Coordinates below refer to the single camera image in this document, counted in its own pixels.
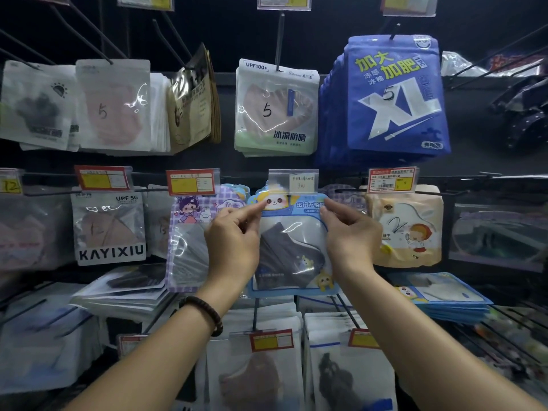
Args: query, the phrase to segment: left hand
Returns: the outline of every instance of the left hand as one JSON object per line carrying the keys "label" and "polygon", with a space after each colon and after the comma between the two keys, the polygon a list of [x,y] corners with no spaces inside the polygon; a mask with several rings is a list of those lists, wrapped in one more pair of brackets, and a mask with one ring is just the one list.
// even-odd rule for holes
{"label": "left hand", "polygon": [[225,207],[204,232],[209,251],[208,281],[246,285],[259,264],[259,222],[266,201]]}

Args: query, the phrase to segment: forearm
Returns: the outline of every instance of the forearm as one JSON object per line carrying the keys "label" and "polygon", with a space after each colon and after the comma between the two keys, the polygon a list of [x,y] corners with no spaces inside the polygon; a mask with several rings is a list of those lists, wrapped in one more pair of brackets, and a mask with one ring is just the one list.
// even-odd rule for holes
{"label": "forearm", "polygon": [[[207,282],[196,294],[222,317],[239,296],[233,282]],[[130,355],[110,368],[66,408],[68,411],[166,410],[200,357],[214,323],[188,304]]]}
{"label": "forearm", "polygon": [[544,410],[377,275],[339,274],[341,288],[423,411]]}

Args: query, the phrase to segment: brown beaded bracelet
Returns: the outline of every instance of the brown beaded bracelet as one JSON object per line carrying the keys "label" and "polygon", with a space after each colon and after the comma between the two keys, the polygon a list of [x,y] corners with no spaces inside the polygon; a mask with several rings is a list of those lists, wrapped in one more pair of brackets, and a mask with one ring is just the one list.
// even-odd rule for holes
{"label": "brown beaded bracelet", "polygon": [[211,307],[202,299],[194,297],[193,295],[188,295],[184,297],[179,303],[179,307],[182,307],[187,303],[194,304],[195,306],[198,306],[203,311],[209,314],[209,317],[211,317],[211,320],[213,320],[213,323],[215,323],[215,331],[213,331],[211,337],[214,338],[221,335],[221,333],[223,332],[223,322],[221,321],[221,316],[219,316],[219,314],[215,311],[213,307]]}

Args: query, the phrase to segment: purple checkered package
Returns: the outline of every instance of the purple checkered package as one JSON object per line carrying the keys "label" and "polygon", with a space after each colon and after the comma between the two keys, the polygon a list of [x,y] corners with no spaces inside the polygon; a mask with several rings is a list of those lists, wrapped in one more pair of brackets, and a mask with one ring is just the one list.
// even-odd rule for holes
{"label": "purple checkered package", "polygon": [[166,264],[169,291],[194,293],[204,283],[209,269],[204,230],[224,207],[244,207],[245,198],[239,188],[221,185],[215,196],[181,196],[174,201]]}
{"label": "purple checkered package", "polygon": [[327,185],[319,193],[326,194],[328,198],[335,200],[335,202],[344,203],[356,210],[359,210],[363,214],[368,214],[367,201],[363,191],[356,191],[356,188],[350,185]]}

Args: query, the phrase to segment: hand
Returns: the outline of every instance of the hand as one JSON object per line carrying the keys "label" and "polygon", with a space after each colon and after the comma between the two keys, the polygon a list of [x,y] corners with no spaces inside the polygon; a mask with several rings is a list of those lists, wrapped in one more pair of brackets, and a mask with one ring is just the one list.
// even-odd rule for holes
{"label": "hand", "polygon": [[327,252],[335,281],[348,272],[373,265],[382,239],[379,222],[329,198],[319,213],[327,226]]}
{"label": "hand", "polygon": [[266,201],[240,209],[225,207],[204,232],[209,251],[208,281],[222,278],[240,291],[259,264],[259,222]]}

